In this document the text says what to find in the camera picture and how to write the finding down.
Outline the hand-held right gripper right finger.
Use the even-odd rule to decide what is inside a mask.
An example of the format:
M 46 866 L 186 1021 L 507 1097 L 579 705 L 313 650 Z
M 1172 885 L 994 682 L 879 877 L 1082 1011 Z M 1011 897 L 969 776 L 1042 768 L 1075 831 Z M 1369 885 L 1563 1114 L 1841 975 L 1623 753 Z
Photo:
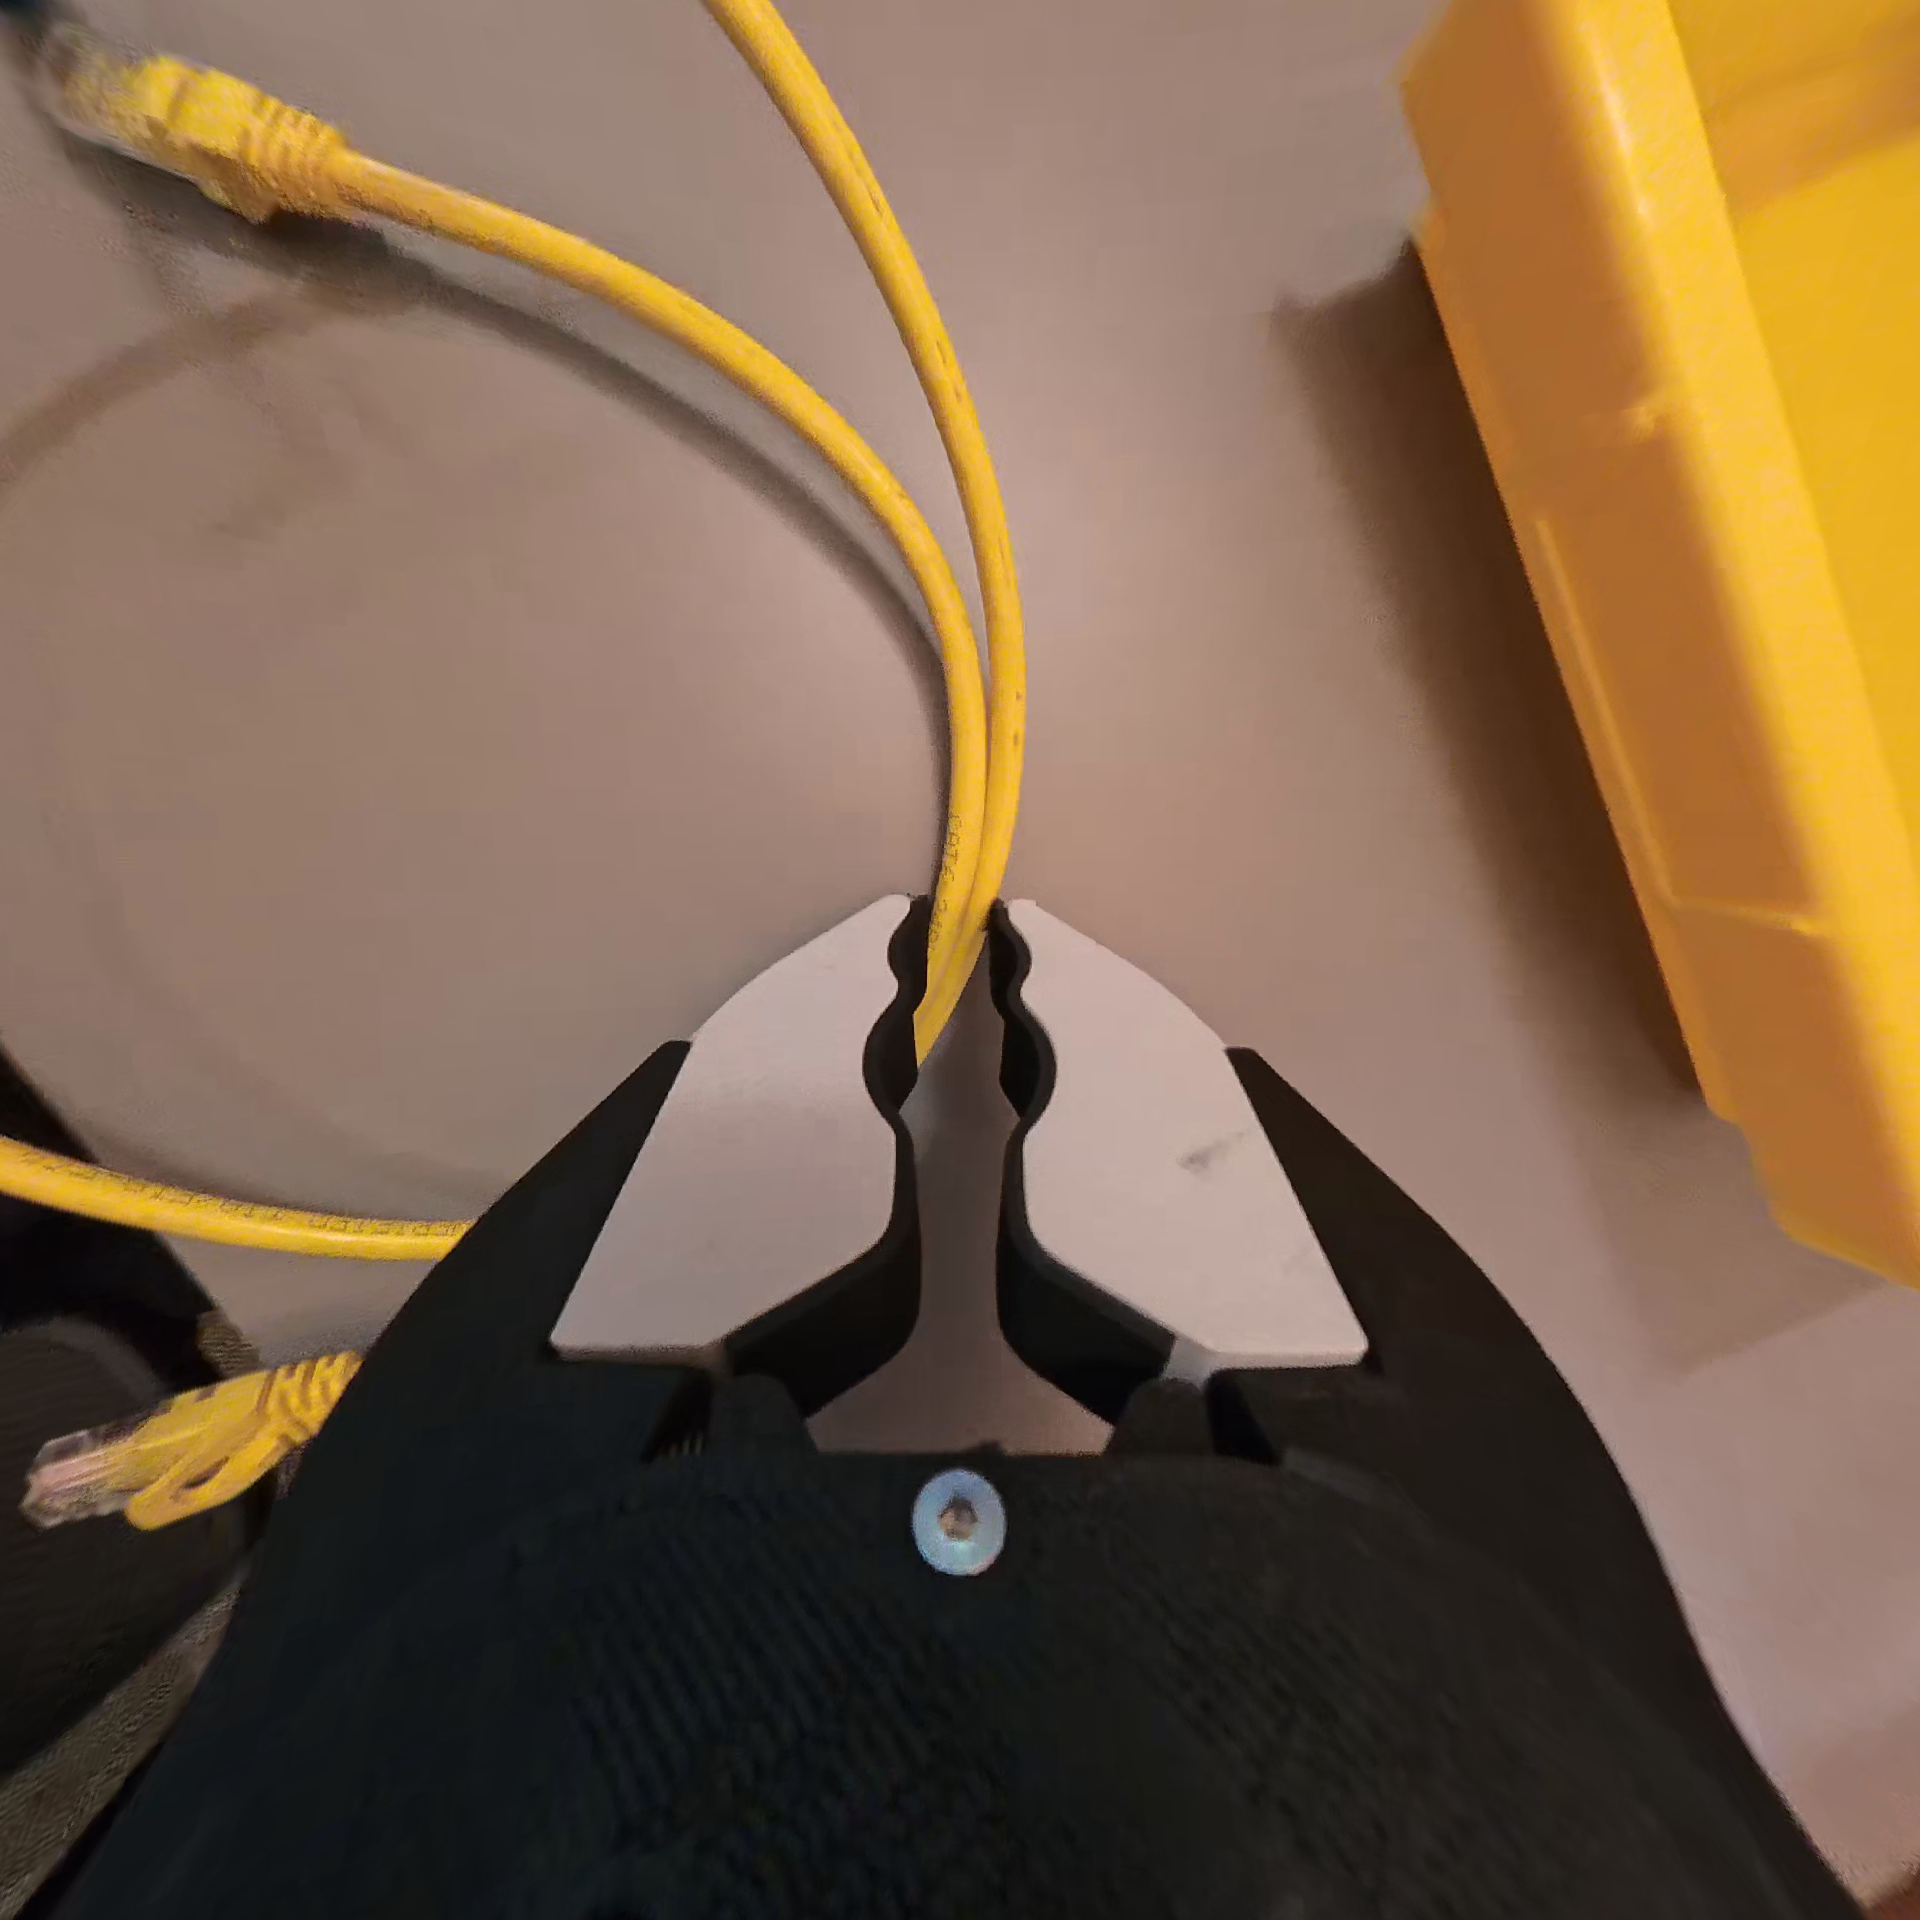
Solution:
M 989 923 L 1000 1333 L 1098 1419 L 1156 1384 L 1369 1388 L 1371 1343 L 1229 1041 L 1034 902 Z

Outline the yellow plastic bin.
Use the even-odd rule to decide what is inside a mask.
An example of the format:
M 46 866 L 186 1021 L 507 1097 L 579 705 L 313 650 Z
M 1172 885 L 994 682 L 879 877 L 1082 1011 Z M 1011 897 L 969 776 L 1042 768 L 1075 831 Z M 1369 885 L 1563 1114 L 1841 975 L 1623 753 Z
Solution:
M 1697 1086 L 1918 1285 L 1918 3 L 1449 3 L 1403 111 Z

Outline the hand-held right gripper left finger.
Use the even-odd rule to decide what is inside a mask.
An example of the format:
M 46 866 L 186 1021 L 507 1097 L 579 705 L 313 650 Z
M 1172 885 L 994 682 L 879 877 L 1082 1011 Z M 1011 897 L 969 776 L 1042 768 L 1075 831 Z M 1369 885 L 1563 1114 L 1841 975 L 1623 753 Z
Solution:
M 920 897 L 883 896 L 647 1062 L 647 1114 L 554 1150 L 580 1258 L 550 1347 L 570 1382 L 775 1382 L 803 1418 L 896 1359 L 920 1306 Z

